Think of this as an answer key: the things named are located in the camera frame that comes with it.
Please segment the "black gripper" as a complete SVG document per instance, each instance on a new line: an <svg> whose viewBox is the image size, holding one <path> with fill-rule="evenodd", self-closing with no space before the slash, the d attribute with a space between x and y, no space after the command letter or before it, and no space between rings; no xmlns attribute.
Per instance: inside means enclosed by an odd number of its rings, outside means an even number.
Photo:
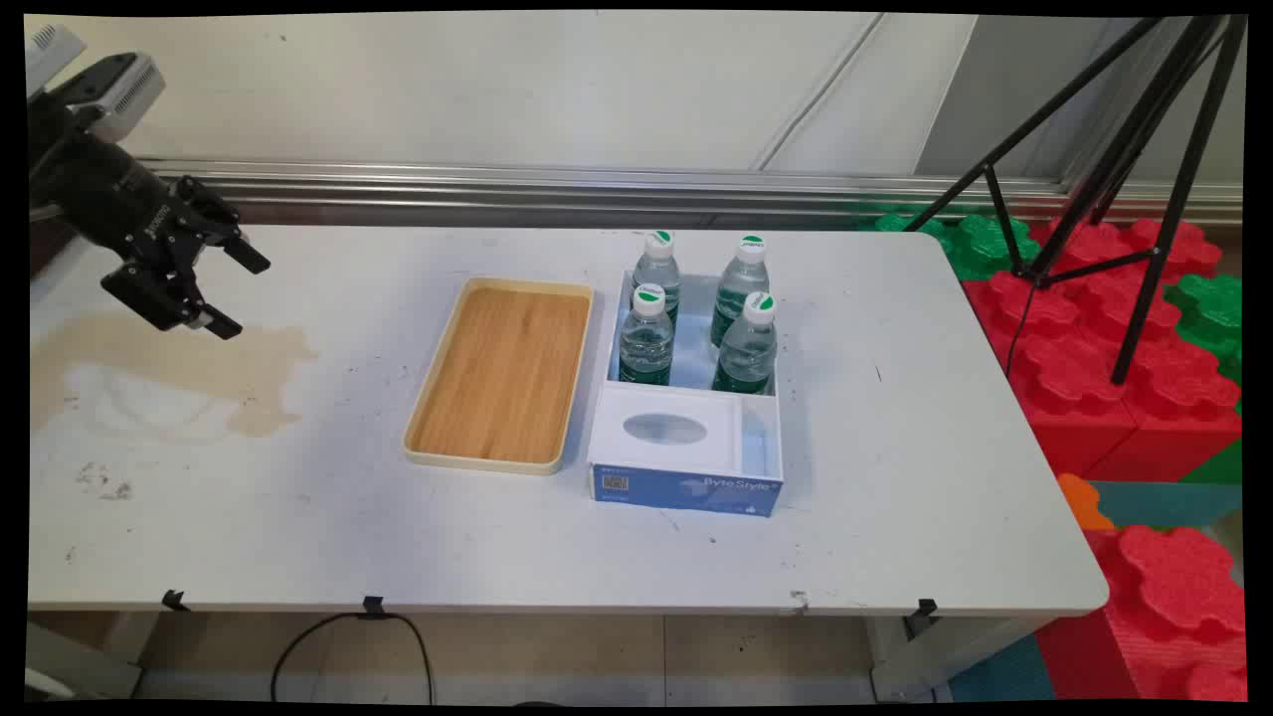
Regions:
<svg viewBox="0 0 1273 716"><path fill-rule="evenodd" d="M53 204L93 245L123 259L101 288L160 331L185 326L229 340L243 326L202 299L193 262L222 248L250 273L269 259L241 231L241 213L191 176L171 182L90 134L98 110L69 110L53 96L28 103L29 201Z"/></svg>

